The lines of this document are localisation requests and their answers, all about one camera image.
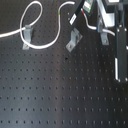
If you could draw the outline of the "grey metal robot arm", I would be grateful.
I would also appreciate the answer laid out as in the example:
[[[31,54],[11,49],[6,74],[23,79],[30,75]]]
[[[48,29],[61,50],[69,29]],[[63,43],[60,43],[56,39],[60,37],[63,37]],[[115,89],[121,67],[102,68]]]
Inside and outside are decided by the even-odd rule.
[[[87,14],[91,14],[94,1],[97,1],[98,9],[101,13],[104,25],[106,27],[113,27],[115,25],[114,13],[107,11],[107,9],[105,8],[105,2],[114,4],[114,3],[118,3],[118,0],[82,0],[78,5],[78,7],[76,8],[73,15],[71,16],[69,23],[70,24],[74,23],[75,19],[77,18],[77,15],[81,10],[84,10],[84,12]]]

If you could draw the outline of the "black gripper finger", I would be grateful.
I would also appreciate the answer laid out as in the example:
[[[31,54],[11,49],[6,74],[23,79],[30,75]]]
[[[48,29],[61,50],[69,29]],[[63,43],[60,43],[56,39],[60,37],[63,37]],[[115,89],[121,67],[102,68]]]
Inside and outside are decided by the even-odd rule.
[[[78,7],[75,10],[75,12],[73,13],[73,15],[72,15],[72,17],[71,17],[71,19],[69,21],[70,25],[73,25],[73,23],[74,23],[75,19],[77,18],[77,16],[78,16],[78,14],[79,14],[80,11],[81,11],[81,7]]]

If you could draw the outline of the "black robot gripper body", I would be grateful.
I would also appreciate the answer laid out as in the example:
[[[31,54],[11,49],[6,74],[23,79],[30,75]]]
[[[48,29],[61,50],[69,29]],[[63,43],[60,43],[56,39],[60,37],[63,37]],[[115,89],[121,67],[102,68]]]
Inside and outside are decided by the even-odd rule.
[[[85,14],[90,16],[93,12],[94,5],[95,0],[81,0],[80,4],[77,7],[77,12],[83,10]]]

